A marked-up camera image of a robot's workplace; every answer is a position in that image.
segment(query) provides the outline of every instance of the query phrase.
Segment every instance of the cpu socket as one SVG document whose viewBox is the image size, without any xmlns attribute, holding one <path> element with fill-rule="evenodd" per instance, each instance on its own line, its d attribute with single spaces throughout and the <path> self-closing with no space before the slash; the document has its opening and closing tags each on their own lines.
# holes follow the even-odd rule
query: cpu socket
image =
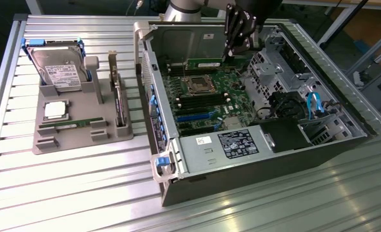
<svg viewBox="0 0 381 232">
<path fill-rule="evenodd" d="M 215 93 L 215 85 L 208 75 L 190 76 L 184 78 L 188 87 L 188 93 L 192 95 Z"/>
</svg>

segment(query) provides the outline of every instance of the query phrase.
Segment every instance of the slotted aluminum surface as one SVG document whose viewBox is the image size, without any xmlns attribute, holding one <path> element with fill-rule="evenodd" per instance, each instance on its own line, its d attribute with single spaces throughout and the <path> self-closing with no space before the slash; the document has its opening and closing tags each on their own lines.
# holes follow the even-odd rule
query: slotted aluminum surface
<svg viewBox="0 0 381 232">
<path fill-rule="evenodd" d="M 126 142 L 33 154 L 39 76 L 15 43 L 21 56 L 13 57 L 0 98 L 0 230 L 381 231 L 381 117 L 302 28 L 287 20 L 270 22 L 286 23 L 379 137 L 315 169 L 160 206 L 134 70 L 132 24 L 139 20 L 158 18 L 45 15 L 22 23 L 18 36 L 27 39 L 81 36 L 87 55 L 99 56 L 101 78 L 110 72 L 107 52 L 118 51 L 136 136 Z"/>
</svg>

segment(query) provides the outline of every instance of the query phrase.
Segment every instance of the motherboard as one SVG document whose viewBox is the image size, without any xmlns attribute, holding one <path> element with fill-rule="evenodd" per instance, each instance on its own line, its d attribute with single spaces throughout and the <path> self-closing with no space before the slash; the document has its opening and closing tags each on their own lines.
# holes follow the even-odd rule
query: motherboard
<svg viewBox="0 0 381 232">
<path fill-rule="evenodd" d="M 208 64 L 222 65 L 212 61 Z M 163 81 L 182 136 L 247 127 L 252 122 L 252 102 L 235 68 L 183 71 L 180 76 L 167 73 Z"/>
</svg>

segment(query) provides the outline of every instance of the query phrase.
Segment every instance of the power supply label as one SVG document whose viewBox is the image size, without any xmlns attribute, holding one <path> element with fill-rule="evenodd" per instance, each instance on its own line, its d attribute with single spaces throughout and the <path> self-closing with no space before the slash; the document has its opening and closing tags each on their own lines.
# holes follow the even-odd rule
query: power supply label
<svg viewBox="0 0 381 232">
<path fill-rule="evenodd" d="M 57 87 L 81 86 L 78 70 L 74 64 L 46 66 L 46 69 L 49 72 L 51 82 Z"/>
<path fill-rule="evenodd" d="M 218 136 L 228 159 L 260 152 L 248 129 L 219 134 Z"/>
</svg>

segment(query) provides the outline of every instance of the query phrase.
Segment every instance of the hard drive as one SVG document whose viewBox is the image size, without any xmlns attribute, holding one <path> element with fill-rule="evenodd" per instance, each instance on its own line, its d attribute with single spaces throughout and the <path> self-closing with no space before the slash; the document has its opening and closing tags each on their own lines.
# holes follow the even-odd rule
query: hard drive
<svg viewBox="0 0 381 232">
<path fill-rule="evenodd" d="M 58 92 L 82 90 L 82 82 L 91 81 L 83 58 L 83 41 L 22 39 L 22 48 L 34 62 L 43 85 L 54 85 Z"/>
</svg>

